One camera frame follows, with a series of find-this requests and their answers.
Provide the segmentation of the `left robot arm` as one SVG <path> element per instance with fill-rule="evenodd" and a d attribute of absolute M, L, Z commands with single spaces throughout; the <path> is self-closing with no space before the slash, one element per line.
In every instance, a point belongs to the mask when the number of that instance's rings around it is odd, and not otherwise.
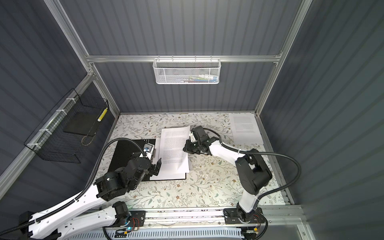
<path fill-rule="evenodd" d="M 124 202 L 86 214 L 93 207 L 112 201 L 135 190 L 142 179 L 157 176 L 162 161 L 147 157 L 130 160 L 126 167 L 108 172 L 89 188 L 45 211 L 30 215 L 22 227 L 22 240 L 67 240 L 77 234 L 103 227 L 131 227 L 133 218 Z"/>

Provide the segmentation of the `yellow marker pen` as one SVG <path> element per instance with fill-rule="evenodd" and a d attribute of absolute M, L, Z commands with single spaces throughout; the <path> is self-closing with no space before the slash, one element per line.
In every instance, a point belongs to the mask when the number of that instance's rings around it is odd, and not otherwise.
<path fill-rule="evenodd" d="M 109 108 L 106 107 L 106 108 L 101 112 L 101 114 L 99 115 L 99 117 L 98 117 L 98 119 L 97 119 L 98 122 L 101 122 L 101 121 L 103 120 L 103 118 L 104 118 L 105 115 L 107 114 L 108 110 L 109 110 Z"/>

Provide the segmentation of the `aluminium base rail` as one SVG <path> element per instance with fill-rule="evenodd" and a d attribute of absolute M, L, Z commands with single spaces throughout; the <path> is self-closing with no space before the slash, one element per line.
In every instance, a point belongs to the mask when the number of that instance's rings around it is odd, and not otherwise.
<path fill-rule="evenodd" d="M 261 206 L 251 219 L 239 220 L 236 208 L 168 208 L 131 209 L 139 230 L 160 228 L 239 228 L 259 233 L 265 225 L 298 226 L 307 223 L 304 211 L 299 205 Z"/>

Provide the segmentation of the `printed paper sheet underneath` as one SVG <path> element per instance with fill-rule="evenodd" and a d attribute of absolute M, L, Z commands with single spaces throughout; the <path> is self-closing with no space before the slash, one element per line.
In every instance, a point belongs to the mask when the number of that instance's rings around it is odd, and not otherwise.
<path fill-rule="evenodd" d="M 188 153 L 183 151 L 189 135 L 190 126 L 162 129 L 159 158 L 162 161 L 161 171 L 163 173 L 185 174 L 190 172 Z"/>

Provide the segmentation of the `pens in white basket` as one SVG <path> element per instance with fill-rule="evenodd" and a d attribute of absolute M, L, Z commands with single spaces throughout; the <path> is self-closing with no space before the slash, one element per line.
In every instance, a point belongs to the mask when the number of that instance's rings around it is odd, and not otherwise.
<path fill-rule="evenodd" d="M 194 76 L 187 76 L 181 79 L 177 79 L 178 82 L 181 83 L 198 83 L 198 84 L 216 84 L 219 82 L 219 76 L 217 75 L 194 75 Z"/>

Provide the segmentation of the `printed paper sheet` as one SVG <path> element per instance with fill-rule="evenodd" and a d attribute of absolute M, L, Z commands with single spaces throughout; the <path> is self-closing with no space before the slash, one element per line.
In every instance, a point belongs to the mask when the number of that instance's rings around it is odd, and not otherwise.
<path fill-rule="evenodd" d="M 254 114 L 230 113 L 229 119 L 235 144 L 263 144 Z"/>
<path fill-rule="evenodd" d="M 150 177 L 150 181 L 173 181 L 173 180 L 185 180 L 187 178 L 186 173 L 172 174 L 172 173 L 159 173 L 157 176 Z"/>

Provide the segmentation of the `floral table mat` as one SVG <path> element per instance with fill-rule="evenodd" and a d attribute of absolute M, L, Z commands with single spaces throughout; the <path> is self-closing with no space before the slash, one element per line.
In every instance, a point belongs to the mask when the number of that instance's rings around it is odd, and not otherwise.
<path fill-rule="evenodd" d="M 121 115 L 110 139 L 156 139 L 162 129 L 203 126 L 221 135 L 223 142 L 242 150 L 265 150 L 263 144 L 234 141 L 231 118 L 235 114 Z M 136 190 L 118 197 L 130 209 L 233 207 L 242 195 L 239 175 L 230 163 L 212 156 L 190 155 L 190 171 L 184 180 L 142 182 Z"/>

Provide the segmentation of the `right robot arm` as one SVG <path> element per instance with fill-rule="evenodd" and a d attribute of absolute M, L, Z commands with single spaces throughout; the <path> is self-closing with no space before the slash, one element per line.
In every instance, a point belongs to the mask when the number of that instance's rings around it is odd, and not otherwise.
<path fill-rule="evenodd" d="M 220 137 L 210 137 L 207 129 L 197 126 L 191 129 L 183 151 L 188 154 L 219 157 L 236 167 L 244 191 L 237 204 L 237 215 L 242 223 L 248 223 L 256 214 L 261 191 L 273 175 L 260 152 L 242 151 L 222 142 Z"/>

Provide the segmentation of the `black clip folder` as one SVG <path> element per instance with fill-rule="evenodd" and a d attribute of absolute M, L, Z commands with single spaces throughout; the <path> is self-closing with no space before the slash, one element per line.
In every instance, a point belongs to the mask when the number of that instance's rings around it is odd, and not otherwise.
<path fill-rule="evenodd" d="M 156 151 L 160 146 L 160 139 L 143 139 L 143 140 L 134 140 L 141 148 L 144 147 L 145 143 L 151 143 L 155 145 Z M 126 167 L 129 160 L 133 159 L 135 155 L 137 155 L 140 151 L 129 142 L 118 141 L 117 146 L 115 148 L 108 172 L 112 172 L 121 167 Z M 146 175 L 143 182 L 149 182 L 150 177 Z"/>

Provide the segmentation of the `black pad in basket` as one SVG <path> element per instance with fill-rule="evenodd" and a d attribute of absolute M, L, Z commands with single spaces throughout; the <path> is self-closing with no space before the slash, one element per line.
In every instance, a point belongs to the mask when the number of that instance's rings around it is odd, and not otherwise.
<path fill-rule="evenodd" d="M 66 124 L 63 131 L 68 134 L 93 137 L 101 125 L 101 122 L 98 122 L 97 119 L 97 114 L 76 113 Z"/>

